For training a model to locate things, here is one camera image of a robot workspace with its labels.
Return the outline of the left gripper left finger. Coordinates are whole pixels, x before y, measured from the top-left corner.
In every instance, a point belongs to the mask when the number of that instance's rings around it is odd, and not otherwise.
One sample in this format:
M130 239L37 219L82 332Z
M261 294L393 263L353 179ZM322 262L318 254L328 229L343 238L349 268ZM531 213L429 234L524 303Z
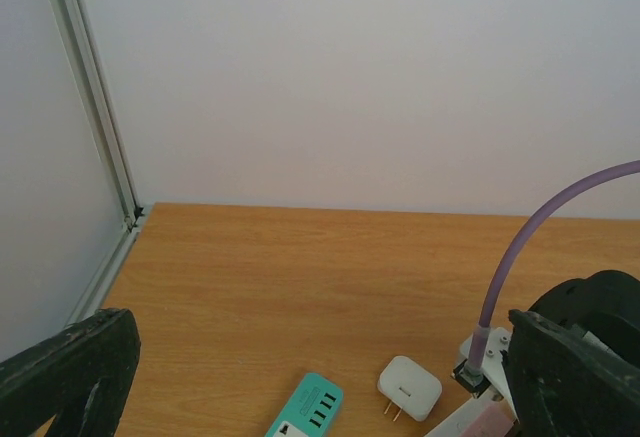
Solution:
M140 359L129 309L102 309L1 363L1 434L113 436Z

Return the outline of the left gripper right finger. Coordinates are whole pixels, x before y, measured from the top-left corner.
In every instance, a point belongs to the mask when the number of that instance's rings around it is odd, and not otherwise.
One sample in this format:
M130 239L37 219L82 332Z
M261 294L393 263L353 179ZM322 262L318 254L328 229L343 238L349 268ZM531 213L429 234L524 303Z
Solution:
M503 363L524 436L637 436L639 368L549 319L512 309Z

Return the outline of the pink cube socket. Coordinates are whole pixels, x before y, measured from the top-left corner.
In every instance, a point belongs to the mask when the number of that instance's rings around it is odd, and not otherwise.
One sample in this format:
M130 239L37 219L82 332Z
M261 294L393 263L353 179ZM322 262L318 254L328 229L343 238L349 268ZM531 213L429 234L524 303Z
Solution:
M461 433L461 437L505 437L514 426L516 418L509 406L494 403Z

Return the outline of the small white square charger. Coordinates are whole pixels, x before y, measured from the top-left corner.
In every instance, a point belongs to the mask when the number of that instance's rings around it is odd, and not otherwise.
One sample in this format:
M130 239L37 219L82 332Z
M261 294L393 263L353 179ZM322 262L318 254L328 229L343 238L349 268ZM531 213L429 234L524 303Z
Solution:
M405 413L417 422L429 416L442 395L442 384L432 373L407 356L395 356L381 372L377 381L378 391L388 402L383 414L397 408L393 417Z

